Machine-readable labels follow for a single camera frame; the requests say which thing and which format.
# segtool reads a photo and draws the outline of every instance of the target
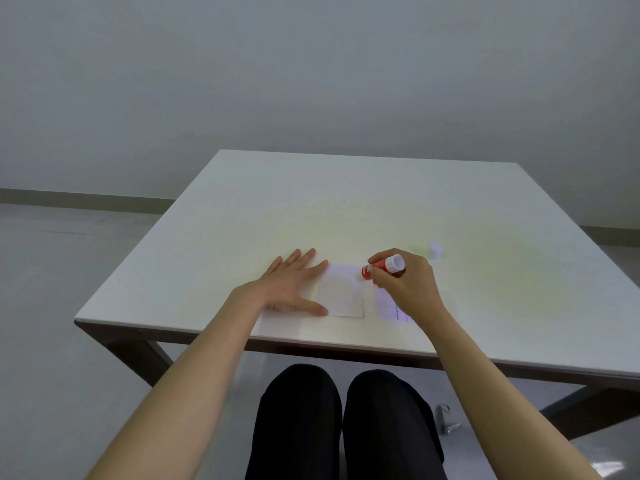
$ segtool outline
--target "red glue stick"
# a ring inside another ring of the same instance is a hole
[[[400,277],[404,273],[404,259],[400,254],[394,254],[387,259],[382,259],[373,264],[368,264],[362,268],[362,277],[366,280],[371,279],[371,268],[379,267],[382,271]]]

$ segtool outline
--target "wall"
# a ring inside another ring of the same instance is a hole
[[[0,187],[174,198],[220,148],[516,161],[640,228],[640,0],[2,0]]]

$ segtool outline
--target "table top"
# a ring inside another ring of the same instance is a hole
[[[199,332],[296,247],[363,265],[436,241],[443,300],[492,359],[640,373],[640,290],[514,163],[221,150],[77,318]],[[252,337],[435,352],[372,294],[363,319],[263,314]]]

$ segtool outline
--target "white paper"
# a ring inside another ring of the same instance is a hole
[[[375,287],[376,309],[378,318],[382,320],[393,320],[398,322],[411,322],[411,317],[396,306],[396,302],[391,295],[382,288]]]
[[[359,266],[330,264],[318,283],[316,301],[335,317],[364,317],[364,279]]]

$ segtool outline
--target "metal object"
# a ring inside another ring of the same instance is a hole
[[[444,414],[449,414],[450,412],[451,408],[446,404],[438,404],[436,407],[436,428],[438,428],[440,436],[447,436],[461,426],[460,423],[447,424],[444,421]]]

